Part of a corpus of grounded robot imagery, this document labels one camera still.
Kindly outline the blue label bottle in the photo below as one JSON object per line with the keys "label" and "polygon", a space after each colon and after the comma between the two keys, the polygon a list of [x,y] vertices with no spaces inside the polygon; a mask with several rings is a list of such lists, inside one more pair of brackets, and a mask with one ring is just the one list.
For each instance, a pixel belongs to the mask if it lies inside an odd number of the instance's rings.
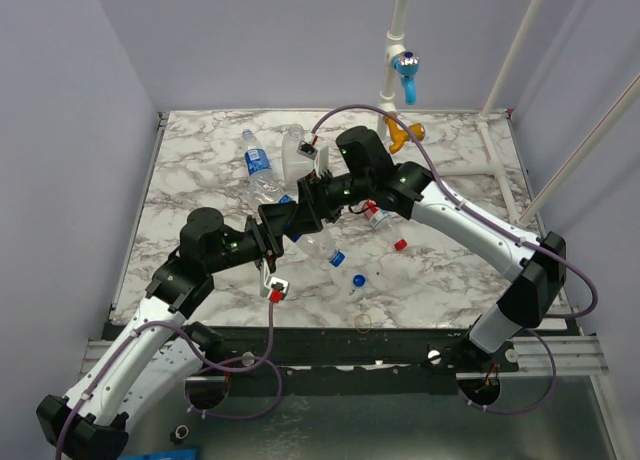
{"label": "blue label bottle", "polygon": [[339,267],[345,260],[344,253],[336,246],[331,233],[326,229],[310,234],[288,234],[287,238],[314,260],[327,261],[333,267]]}
{"label": "blue label bottle", "polygon": [[244,160],[249,175],[247,201],[253,209],[261,204],[277,203],[283,191],[271,168],[271,163],[262,143],[254,133],[245,129],[242,132],[242,144],[245,149]]}

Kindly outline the large clear juice bottle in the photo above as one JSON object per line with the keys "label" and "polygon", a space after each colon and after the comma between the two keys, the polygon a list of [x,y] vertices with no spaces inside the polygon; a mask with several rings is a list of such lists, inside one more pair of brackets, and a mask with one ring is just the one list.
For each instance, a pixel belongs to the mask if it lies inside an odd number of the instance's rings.
{"label": "large clear juice bottle", "polygon": [[313,168],[313,161],[297,152],[301,141],[306,141],[305,130],[299,124],[293,124],[285,132],[281,145],[281,162],[285,187],[293,190],[300,178],[308,175]]}

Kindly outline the red label bottle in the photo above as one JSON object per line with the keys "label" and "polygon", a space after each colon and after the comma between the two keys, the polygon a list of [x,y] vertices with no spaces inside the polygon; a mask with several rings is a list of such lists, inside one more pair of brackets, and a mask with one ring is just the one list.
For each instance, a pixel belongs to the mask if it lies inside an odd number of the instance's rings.
{"label": "red label bottle", "polygon": [[365,200],[361,203],[361,212],[369,222],[375,234],[395,251],[402,251],[407,247],[407,241],[399,228],[395,225],[391,214],[381,209],[374,201]]}

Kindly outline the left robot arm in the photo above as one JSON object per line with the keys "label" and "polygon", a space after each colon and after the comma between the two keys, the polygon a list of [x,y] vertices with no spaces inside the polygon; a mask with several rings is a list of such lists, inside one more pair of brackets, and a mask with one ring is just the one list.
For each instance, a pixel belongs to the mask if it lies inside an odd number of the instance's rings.
{"label": "left robot arm", "polygon": [[127,413],[120,405],[161,346],[172,336],[185,339],[187,362],[201,375],[216,370],[244,373],[239,358],[222,360],[220,348],[207,340],[193,342],[183,330],[186,320],[214,289],[214,274],[247,263],[262,279],[261,295],[275,304],[288,293],[275,262],[283,254],[283,237],[291,232],[297,205],[290,201],[262,205],[237,231],[220,211],[192,211],[179,234],[179,245],[153,274],[134,317],[95,367],[62,396],[48,395],[36,416],[58,459],[115,459],[128,440]]}

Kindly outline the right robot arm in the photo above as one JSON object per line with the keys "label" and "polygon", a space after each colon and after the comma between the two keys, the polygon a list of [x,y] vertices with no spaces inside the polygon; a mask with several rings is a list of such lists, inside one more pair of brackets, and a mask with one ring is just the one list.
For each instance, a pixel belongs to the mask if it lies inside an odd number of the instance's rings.
{"label": "right robot arm", "polygon": [[344,207],[371,200],[441,232],[485,260],[510,285],[473,324],[460,347],[461,362],[471,371],[493,364],[496,351],[521,329],[540,325],[566,280],[566,242],[561,236],[539,237],[518,229],[439,185],[424,166],[394,163],[377,133],[367,127],[346,130],[336,145],[347,173],[299,179],[287,234],[318,232],[336,221]]}

